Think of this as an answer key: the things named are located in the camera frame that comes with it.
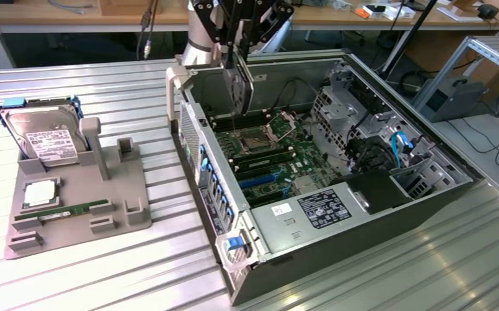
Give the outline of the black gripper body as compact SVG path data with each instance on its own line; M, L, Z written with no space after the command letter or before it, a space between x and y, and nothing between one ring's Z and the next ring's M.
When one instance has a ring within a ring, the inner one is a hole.
M218 0L217 2L225 16L234 19L261 17L274 4L270 0Z

